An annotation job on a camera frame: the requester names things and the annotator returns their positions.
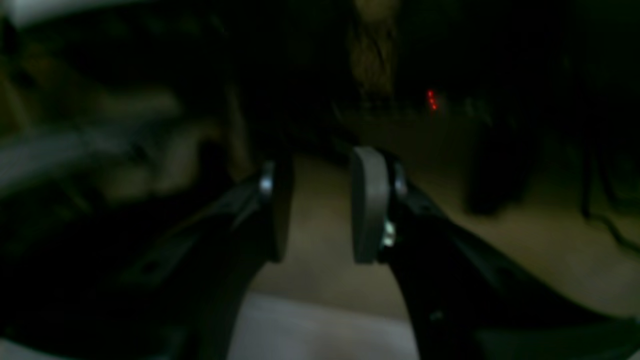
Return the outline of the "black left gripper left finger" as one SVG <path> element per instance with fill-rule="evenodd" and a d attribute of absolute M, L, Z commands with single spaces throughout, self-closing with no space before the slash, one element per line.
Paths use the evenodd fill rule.
<path fill-rule="evenodd" d="M 1 274 L 1 335 L 77 360 L 224 360 L 243 297 L 286 253 L 290 156 L 238 183 L 102 213 Z"/>

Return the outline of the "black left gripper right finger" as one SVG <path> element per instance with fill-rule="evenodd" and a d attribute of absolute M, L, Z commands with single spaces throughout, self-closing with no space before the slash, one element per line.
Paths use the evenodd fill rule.
<path fill-rule="evenodd" d="M 629 360 L 639 321 L 604 316 L 546 286 L 445 212 L 400 160 L 350 155 L 353 257 L 390 267 L 421 360 Z"/>

